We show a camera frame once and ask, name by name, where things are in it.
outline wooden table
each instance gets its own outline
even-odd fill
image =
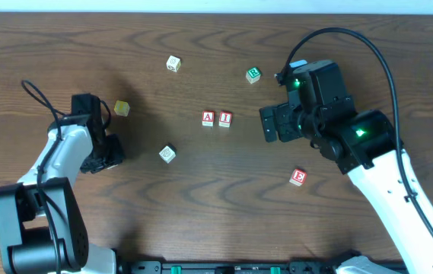
[[[286,100],[273,74],[305,34],[337,26],[359,30],[387,58],[402,137],[433,202],[433,16],[0,14],[0,186],[30,168],[53,120],[22,91],[27,78],[67,112],[83,92],[130,104],[110,127],[126,162],[80,174],[75,186],[93,243],[129,260],[289,260],[349,248],[397,260],[375,211],[333,162],[307,140],[263,138],[258,109]],[[183,60],[178,73],[165,68],[169,55]],[[297,58],[335,60],[357,109],[391,117],[366,46],[329,34]],[[253,66],[263,76],[249,84]],[[203,110],[232,112],[231,128],[202,128]],[[170,164],[158,156],[167,142],[178,151]],[[308,173],[302,187],[288,182],[296,167]]]

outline black cable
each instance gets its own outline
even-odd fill
[[[298,131],[299,131],[300,135],[303,135],[302,134],[302,125],[301,125],[301,123],[302,123],[301,118],[304,116],[303,114],[304,114],[304,110],[299,111],[299,115],[298,115]]]
[[[361,42],[363,42],[365,45],[368,46],[368,48],[371,49],[371,51],[375,54],[375,56],[380,61],[380,64],[382,65],[382,68],[384,69],[385,75],[387,76],[387,81],[389,82],[389,88],[390,88],[390,96],[392,97],[392,110],[393,110],[393,126],[395,128],[395,143],[396,143],[396,157],[397,157],[397,167],[399,168],[400,177],[402,178],[402,182],[404,187],[406,188],[407,196],[411,203],[414,205],[415,210],[417,211],[419,217],[421,218],[422,222],[424,223],[424,226],[428,229],[429,233],[433,237],[433,227],[431,226],[431,223],[426,218],[424,212],[421,209],[421,206],[417,202],[417,199],[415,198],[417,196],[417,193],[414,193],[412,191],[412,188],[409,184],[409,181],[407,180],[406,176],[406,170],[404,168],[404,163],[402,159],[402,143],[400,141],[400,123],[399,123],[399,106],[397,103],[397,93],[396,88],[393,83],[393,77],[392,73],[389,70],[389,66],[387,65],[387,62],[385,61],[385,58],[382,56],[378,48],[366,37],[363,35],[349,29],[345,29],[342,27],[328,27],[323,28],[321,30],[316,30],[313,33],[307,35],[299,44],[291,51],[291,54],[287,58],[287,61],[285,62],[285,66],[282,69],[282,74],[286,75],[289,64],[291,63],[292,58],[294,57],[294,54],[306,43],[309,39],[320,35],[322,33],[344,33],[348,34],[354,38],[357,38]]]
[[[107,102],[101,100],[101,103],[104,105],[104,107],[107,109],[107,112],[108,112],[108,120],[103,124],[103,129],[107,129],[108,126],[110,126],[110,123],[111,123],[111,111],[110,111],[110,108],[107,105]]]
[[[40,101],[40,99],[38,99],[35,95],[33,95],[28,90],[25,84],[30,85],[42,97],[43,101]],[[54,243],[54,251],[56,252],[56,273],[60,274],[61,254],[60,254],[59,238],[57,237],[56,226],[54,225],[52,214],[50,212],[49,206],[47,205],[46,193],[43,191],[43,187],[42,187],[42,176],[44,174],[44,167],[46,166],[47,161],[49,161],[50,157],[52,156],[53,152],[56,150],[59,143],[62,141],[61,126],[60,126],[59,118],[56,115],[56,112],[57,113],[60,112],[55,108],[53,108],[53,106],[50,104],[49,100],[47,100],[45,95],[43,95],[43,93],[36,86],[34,86],[30,81],[22,80],[21,86],[31,97],[33,97],[35,100],[40,102],[43,106],[47,107],[50,110],[50,112],[52,112],[52,115],[54,116],[54,120],[56,121],[56,127],[57,127],[56,140],[54,141],[53,145],[50,147],[46,155],[43,157],[42,161],[40,162],[40,165],[37,167],[37,191],[39,192],[40,203],[42,204],[43,211],[46,213],[47,222],[49,223],[50,236],[52,237]]]
[[[42,94],[40,91],[39,91],[39,89],[36,87],[36,86],[34,86],[30,81],[28,81],[28,80],[22,80],[22,82],[21,82],[21,87],[23,87],[24,88],[24,90],[28,93],[28,95],[30,95],[33,99],[35,99],[37,102],[39,102],[40,104],[42,104],[44,107],[47,107],[47,108],[49,108],[48,106],[47,106],[47,104],[46,103],[44,103],[43,101],[41,101],[41,99],[39,99],[37,96],[35,96],[35,94],[33,94],[32,93],[32,91],[30,91],[28,88],[27,88],[27,86],[25,85],[25,83],[27,83],[28,85],[30,85],[38,94]],[[58,114],[60,114],[60,115],[62,115],[62,116],[64,116],[65,115],[65,113],[63,113],[63,112],[60,112],[60,111],[58,111],[58,110],[56,110],[55,108],[52,108],[53,110],[54,110],[54,112],[55,113],[58,113]]]
[[[311,116],[313,117],[312,119],[313,119],[313,129],[314,129],[314,134],[316,135],[317,138],[321,138],[321,137],[323,137],[323,136],[321,135],[320,130],[317,128],[317,124],[318,124],[318,122],[316,121],[316,118],[317,118],[317,117],[316,117],[317,110],[319,110],[320,107],[321,107],[321,105],[318,104],[318,105],[314,106],[313,111],[311,111]]]

